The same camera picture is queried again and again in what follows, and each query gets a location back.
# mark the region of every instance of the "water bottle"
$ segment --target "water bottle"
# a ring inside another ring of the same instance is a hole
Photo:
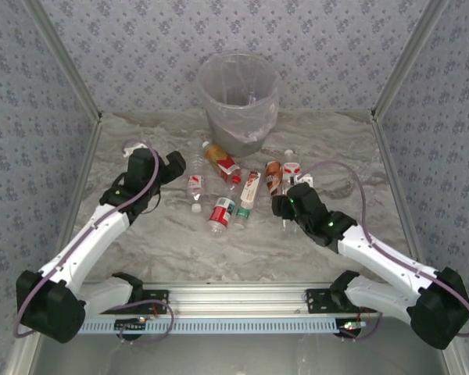
[[[231,215],[235,210],[235,199],[238,195],[238,185],[232,184],[226,186],[223,194],[217,199],[209,218],[209,227],[215,235],[222,234],[229,223]]]
[[[293,186],[291,177],[295,177],[300,173],[299,157],[292,150],[285,151],[282,169],[281,193],[287,195],[287,191]],[[283,231],[285,233],[295,233],[297,229],[298,225],[295,221],[283,220]]]
[[[200,152],[194,153],[188,162],[187,195],[191,211],[202,211],[202,200],[205,197],[205,159]]]

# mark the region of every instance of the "trash can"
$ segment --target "trash can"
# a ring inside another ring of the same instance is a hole
[[[280,74],[251,52],[217,53],[196,77],[212,141],[234,156],[258,151],[278,114]]]

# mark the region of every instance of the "clear plastic bottle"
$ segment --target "clear plastic bottle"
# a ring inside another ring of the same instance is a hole
[[[187,195],[191,203],[191,211],[202,211],[202,200],[205,197],[205,159],[201,152],[191,155],[188,162]]]
[[[217,199],[208,222],[212,233],[218,235],[226,230],[231,215],[235,210],[235,199],[238,193],[237,186],[236,184],[227,186],[223,194]]]
[[[249,178],[245,182],[240,195],[240,207],[236,211],[233,226],[245,229],[249,221],[250,210],[254,208],[257,192],[261,185],[262,174],[255,170],[250,171]]]
[[[203,151],[217,174],[228,184],[238,185],[242,182],[242,171],[240,166],[219,145],[203,142]]]
[[[281,179],[281,193],[287,195],[287,191],[293,186],[291,177],[300,173],[299,157],[292,151],[285,151],[285,160],[283,162],[283,177]],[[295,221],[283,220],[283,231],[285,233],[297,232],[298,225]]]

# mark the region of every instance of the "orange bottle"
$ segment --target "orange bottle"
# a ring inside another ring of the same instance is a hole
[[[240,166],[218,145],[210,142],[203,142],[203,151],[207,159],[217,174],[228,184],[238,185],[242,182],[242,172]]]

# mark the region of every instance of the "trash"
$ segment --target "trash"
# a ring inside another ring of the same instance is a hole
[[[271,197],[278,194],[281,178],[282,171],[280,162],[273,160],[266,164],[266,185]]]
[[[249,178],[245,182],[242,194],[240,195],[240,207],[236,211],[233,225],[238,229],[244,229],[250,216],[250,210],[254,207],[257,192],[259,191],[262,174],[251,171]]]
[[[217,174],[228,184],[239,184],[242,182],[240,166],[219,146],[203,142],[203,151]]]
[[[191,211],[202,211],[202,200],[205,196],[205,159],[201,153],[194,153],[188,161],[188,199],[191,203]]]
[[[196,84],[213,142],[235,156],[259,150],[276,124],[280,81],[276,69],[255,53],[211,55]]]
[[[283,177],[281,181],[281,193],[287,195],[288,189],[290,189],[295,181],[292,177],[295,177],[300,173],[299,158],[292,150],[285,151],[285,161],[282,166]],[[296,233],[298,225],[295,221],[283,220],[283,231],[287,234]]]
[[[209,218],[209,227],[214,234],[222,234],[227,225],[229,224],[229,219],[231,214],[235,210],[235,199],[237,189],[236,185],[231,187],[226,187],[226,190],[223,196],[217,199],[216,205],[213,207],[212,215]]]

